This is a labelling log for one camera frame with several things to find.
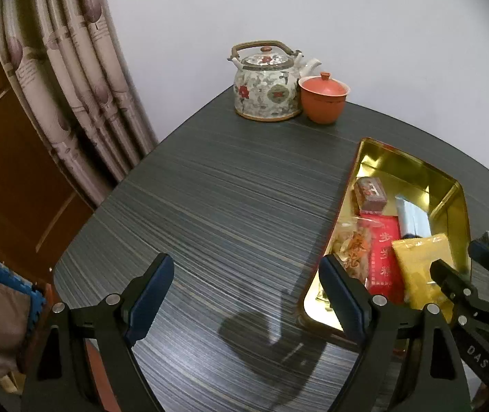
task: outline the wooden door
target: wooden door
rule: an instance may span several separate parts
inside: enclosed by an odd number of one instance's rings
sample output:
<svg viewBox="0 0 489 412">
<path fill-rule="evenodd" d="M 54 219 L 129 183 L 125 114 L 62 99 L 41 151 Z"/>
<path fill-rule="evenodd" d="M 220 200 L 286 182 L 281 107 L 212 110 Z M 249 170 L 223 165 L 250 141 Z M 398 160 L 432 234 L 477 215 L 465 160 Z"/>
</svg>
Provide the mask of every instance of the wooden door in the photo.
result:
<svg viewBox="0 0 489 412">
<path fill-rule="evenodd" d="M 0 64 L 0 260 L 31 281 L 50 281 L 92 214 L 40 141 Z"/>
</svg>

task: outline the orange lid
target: orange lid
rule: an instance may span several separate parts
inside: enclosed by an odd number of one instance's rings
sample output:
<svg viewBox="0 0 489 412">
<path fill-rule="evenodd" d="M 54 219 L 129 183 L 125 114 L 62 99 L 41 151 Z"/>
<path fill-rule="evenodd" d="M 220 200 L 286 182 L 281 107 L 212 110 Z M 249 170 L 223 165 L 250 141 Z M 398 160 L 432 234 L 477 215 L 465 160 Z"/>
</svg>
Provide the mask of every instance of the orange lid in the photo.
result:
<svg viewBox="0 0 489 412">
<path fill-rule="evenodd" d="M 344 96 L 348 90 L 339 82 L 330 78 L 330 73 L 322 72 L 321 77 L 312 77 L 302 83 L 302 88 L 323 96 Z"/>
</svg>

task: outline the floral teapot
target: floral teapot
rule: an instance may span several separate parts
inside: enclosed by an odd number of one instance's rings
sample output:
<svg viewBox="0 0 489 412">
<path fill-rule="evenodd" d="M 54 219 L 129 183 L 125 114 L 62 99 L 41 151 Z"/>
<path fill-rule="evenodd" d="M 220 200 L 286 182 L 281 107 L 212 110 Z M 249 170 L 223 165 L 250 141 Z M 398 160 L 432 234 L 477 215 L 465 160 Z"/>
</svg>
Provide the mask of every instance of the floral teapot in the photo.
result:
<svg viewBox="0 0 489 412">
<path fill-rule="evenodd" d="M 259 46 L 260 54 L 239 60 L 239 50 Z M 273 51 L 272 46 L 284 53 Z M 301 51 L 292 51 L 283 43 L 272 40 L 235 45 L 228 60 L 238 70 L 233 86 L 237 113 L 257 121 L 281 121 L 299 114 L 302 108 L 298 79 L 321 64 L 317 59 L 303 64 L 303 58 Z"/>
</svg>

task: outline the gold tray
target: gold tray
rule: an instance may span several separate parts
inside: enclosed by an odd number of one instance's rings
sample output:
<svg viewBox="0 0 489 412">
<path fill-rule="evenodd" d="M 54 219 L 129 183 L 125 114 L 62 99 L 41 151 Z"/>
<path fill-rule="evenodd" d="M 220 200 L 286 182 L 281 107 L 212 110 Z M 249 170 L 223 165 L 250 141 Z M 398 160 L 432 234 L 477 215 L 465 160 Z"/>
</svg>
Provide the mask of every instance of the gold tray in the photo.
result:
<svg viewBox="0 0 489 412">
<path fill-rule="evenodd" d="M 471 278 L 470 224 L 460 183 L 427 162 L 371 138 L 363 138 L 359 144 L 340 211 L 322 255 L 332 249 L 336 223 L 355 215 L 353 185 L 363 176 L 378 177 L 382 182 L 388 198 L 384 215 L 397 215 L 396 195 L 403 195 L 428 212 L 432 233 L 447 235 L 457 270 Z M 298 303 L 300 323 L 346 341 L 338 317 L 329 303 L 318 297 L 321 284 L 317 268 L 306 286 Z"/>
</svg>

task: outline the white wall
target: white wall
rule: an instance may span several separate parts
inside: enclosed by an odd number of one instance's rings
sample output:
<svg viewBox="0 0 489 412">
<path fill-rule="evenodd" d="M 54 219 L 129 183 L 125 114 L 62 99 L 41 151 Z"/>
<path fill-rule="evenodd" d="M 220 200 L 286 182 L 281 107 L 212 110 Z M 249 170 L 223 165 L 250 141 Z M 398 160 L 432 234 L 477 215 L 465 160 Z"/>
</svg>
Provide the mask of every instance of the white wall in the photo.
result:
<svg viewBox="0 0 489 412">
<path fill-rule="evenodd" d="M 108 0 L 159 139 L 232 84 L 235 43 L 273 38 L 489 168 L 489 0 Z"/>
</svg>

